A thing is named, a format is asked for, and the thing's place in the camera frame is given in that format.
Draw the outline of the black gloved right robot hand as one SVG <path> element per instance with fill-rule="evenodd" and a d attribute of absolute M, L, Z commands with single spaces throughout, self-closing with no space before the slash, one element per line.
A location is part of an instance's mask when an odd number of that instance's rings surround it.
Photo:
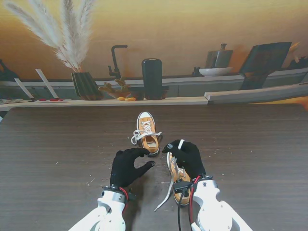
<path fill-rule="evenodd" d="M 163 153 L 172 153 L 177 160 L 178 167 L 185 169 L 191 179 L 205 175 L 206 170 L 201 160 L 198 147 L 188 141 L 175 140 L 168 143 L 162 150 Z"/>

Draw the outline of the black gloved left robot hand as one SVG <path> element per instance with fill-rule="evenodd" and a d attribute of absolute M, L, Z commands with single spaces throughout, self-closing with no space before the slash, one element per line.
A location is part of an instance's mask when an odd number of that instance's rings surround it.
<path fill-rule="evenodd" d="M 134 162 L 138 157 L 148 155 L 149 151 L 144 148 L 131 148 L 118 151 L 113 159 L 110 186 L 125 188 L 137 178 L 142 177 L 155 165 L 155 161 L 148 161 L 143 166 L 135 168 Z"/>

